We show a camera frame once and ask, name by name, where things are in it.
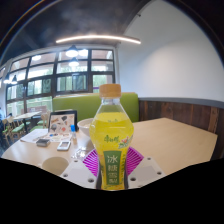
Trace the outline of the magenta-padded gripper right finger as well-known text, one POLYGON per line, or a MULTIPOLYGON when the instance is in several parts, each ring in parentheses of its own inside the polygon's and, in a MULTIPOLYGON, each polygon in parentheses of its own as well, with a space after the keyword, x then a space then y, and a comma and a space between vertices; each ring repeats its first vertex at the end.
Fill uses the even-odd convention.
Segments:
POLYGON ((125 171, 126 189, 140 188, 163 177, 165 173, 151 156, 144 157, 132 147, 128 149, 125 171))

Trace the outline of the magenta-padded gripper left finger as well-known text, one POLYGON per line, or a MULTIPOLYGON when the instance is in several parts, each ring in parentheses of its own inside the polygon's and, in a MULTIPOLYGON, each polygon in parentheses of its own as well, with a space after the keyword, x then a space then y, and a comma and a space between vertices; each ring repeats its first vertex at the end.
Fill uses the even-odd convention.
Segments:
POLYGON ((61 177, 81 187, 95 189, 99 176, 99 161, 95 149, 84 156, 75 154, 61 177))

